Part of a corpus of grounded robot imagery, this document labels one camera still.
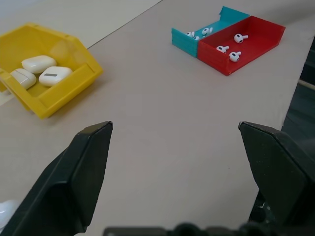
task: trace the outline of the yellow plastic tray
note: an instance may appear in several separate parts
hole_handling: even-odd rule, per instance
[[[72,69],[73,73],[52,87],[41,85],[25,90],[10,72],[22,68],[24,59],[47,55],[57,66]],[[51,116],[94,82],[102,67],[75,37],[27,23],[0,36],[0,91],[8,89],[25,107],[40,118]]]

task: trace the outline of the red tray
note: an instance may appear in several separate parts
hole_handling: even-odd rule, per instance
[[[250,16],[198,42],[197,58],[224,75],[230,75],[247,63],[255,60],[279,45],[285,27]],[[234,41],[234,35],[248,35],[243,43]],[[217,46],[229,46],[226,54]],[[231,52],[242,52],[238,62],[229,60]]]

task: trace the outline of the teal plastic bin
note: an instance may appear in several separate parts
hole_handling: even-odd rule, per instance
[[[213,28],[211,34],[214,34],[215,32],[229,27],[249,16],[249,14],[223,6],[220,12],[220,19],[210,25],[194,31],[195,36],[199,36],[200,39],[202,39],[203,35],[201,34],[201,31],[204,28]],[[188,37],[186,33],[187,32],[181,32],[175,28],[172,28],[172,44],[196,58],[198,51],[198,40]]]

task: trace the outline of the airpods case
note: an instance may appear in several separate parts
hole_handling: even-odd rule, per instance
[[[13,70],[11,75],[22,85],[25,89],[29,89],[36,83],[36,77],[25,69],[19,68]]]
[[[19,205],[20,203],[17,200],[8,200],[0,203],[0,234]]]
[[[63,80],[71,73],[72,70],[68,67],[51,66],[39,76],[39,82],[42,85],[51,87]]]
[[[33,74],[44,72],[48,67],[56,66],[55,59],[49,56],[37,56],[34,58],[28,58],[22,61],[24,69]]]

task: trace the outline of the white tabletop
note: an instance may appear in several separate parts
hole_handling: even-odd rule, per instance
[[[22,199],[82,128],[112,120],[86,235],[183,221],[238,227],[257,194],[238,123],[281,129],[315,33],[311,1],[226,0],[287,27],[280,45],[226,77],[171,45],[171,28],[218,19],[222,1],[164,0],[90,48],[105,73],[51,118],[0,107],[0,201]]]

